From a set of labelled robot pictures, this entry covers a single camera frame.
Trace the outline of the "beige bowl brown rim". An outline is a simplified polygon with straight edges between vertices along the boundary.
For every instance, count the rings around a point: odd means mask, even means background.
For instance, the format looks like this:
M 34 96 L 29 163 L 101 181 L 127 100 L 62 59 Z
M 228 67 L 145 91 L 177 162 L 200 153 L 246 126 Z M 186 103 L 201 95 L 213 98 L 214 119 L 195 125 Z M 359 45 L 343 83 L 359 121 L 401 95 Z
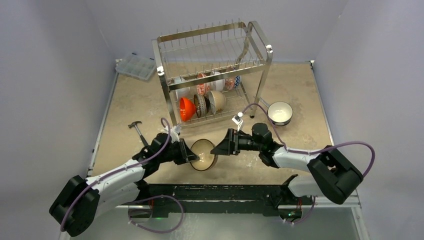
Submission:
M 202 138 L 193 143 L 190 150 L 195 153 L 199 159 L 190 162 L 190 165 L 196 171 L 207 171 L 218 161 L 218 155 L 211 154 L 215 144 L 210 140 Z

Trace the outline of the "white bowl brown outside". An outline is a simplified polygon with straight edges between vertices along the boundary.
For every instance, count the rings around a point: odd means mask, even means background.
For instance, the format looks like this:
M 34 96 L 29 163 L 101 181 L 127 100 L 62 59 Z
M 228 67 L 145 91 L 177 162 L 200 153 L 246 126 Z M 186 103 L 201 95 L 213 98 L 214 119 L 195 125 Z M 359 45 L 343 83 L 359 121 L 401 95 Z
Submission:
M 208 92 L 207 97 L 210 102 L 211 111 L 214 115 L 223 112 L 227 102 L 225 95 L 221 91 L 211 90 Z

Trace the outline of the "beige bowl dark patterned outside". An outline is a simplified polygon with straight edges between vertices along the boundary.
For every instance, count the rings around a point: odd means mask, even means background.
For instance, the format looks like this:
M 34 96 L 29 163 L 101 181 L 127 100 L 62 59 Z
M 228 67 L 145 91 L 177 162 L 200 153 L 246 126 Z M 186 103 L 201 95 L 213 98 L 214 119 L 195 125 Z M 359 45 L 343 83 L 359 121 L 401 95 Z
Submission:
M 193 96 L 193 101 L 197 117 L 205 117 L 209 113 L 211 108 L 210 100 L 201 94 L 195 94 Z

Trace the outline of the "orange white floral bowl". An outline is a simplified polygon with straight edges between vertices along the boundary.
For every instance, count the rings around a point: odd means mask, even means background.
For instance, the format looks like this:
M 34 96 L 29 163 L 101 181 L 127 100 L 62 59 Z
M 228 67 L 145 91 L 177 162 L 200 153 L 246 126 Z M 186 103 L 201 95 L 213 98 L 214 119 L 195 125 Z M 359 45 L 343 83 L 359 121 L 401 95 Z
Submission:
M 195 87 L 197 94 L 202 95 L 202 96 L 206 96 L 208 94 L 208 92 L 211 90 L 211 83 L 210 82 L 206 82 L 206 83 L 201 83 L 196 85 Z

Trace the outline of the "orange diamond pattern bowl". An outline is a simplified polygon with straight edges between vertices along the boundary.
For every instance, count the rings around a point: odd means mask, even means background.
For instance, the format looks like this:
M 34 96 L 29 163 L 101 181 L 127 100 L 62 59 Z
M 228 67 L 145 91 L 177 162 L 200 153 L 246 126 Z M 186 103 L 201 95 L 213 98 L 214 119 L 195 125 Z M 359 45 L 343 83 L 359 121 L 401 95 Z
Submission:
M 228 91 L 232 91 L 240 85 L 241 81 L 242 79 L 240 75 L 228 77 L 225 79 L 225 87 Z

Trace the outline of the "stainless steel dish rack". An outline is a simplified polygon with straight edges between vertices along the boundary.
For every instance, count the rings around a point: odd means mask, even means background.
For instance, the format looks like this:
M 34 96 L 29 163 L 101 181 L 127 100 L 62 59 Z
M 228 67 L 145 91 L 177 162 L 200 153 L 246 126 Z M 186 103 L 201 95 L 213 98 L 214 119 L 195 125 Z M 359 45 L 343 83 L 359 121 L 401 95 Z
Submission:
M 255 20 L 199 26 L 195 29 L 161 35 L 152 40 L 156 72 L 171 122 L 195 127 L 225 119 L 246 109 L 256 116 L 260 97 L 273 61 L 273 47 Z M 226 107 L 221 113 L 208 113 L 182 121 L 177 91 L 196 85 L 241 76 L 240 85 L 226 88 Z

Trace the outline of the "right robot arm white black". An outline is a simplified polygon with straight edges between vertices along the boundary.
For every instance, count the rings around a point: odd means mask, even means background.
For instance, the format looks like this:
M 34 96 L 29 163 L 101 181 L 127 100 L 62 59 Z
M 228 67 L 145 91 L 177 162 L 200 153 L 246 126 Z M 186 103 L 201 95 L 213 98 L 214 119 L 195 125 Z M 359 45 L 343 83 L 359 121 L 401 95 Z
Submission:
M 310 174 L 292 177 L 281 189 L 280 196 L 288 204 L 303 196 L 324 196 L 341 205 L 364 180 L 364 175 L 335 146 L 328 145 L 311 152 L 285 147 L 274 141 L 265 123 L 254 124 L 251 134 L 228 129 L 211 154 L 236 156 L 241 151 L 257 151 L 260 160 L 268 167 Z

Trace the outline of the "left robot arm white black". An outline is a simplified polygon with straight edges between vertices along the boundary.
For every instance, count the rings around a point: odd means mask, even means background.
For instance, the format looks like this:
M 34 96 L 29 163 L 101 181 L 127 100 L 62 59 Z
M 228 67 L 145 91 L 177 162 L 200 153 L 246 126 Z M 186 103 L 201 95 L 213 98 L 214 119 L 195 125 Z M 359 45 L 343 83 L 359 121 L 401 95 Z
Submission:
M 172 139 L 167 133 L 159 133 L 151 144 L 123 165 L 97 176 L 70 178 L 48 212 L 60 224 L 62 232 L 76 237 L 87 230 L 95 218 L 117 206 L 142 205 L 157 198 L 167 198 L 163 193 L 151 195 L 144 180 L 155 173 L 160 164 L 182 165 L 197 160 L 199 156 L 184 139 Z

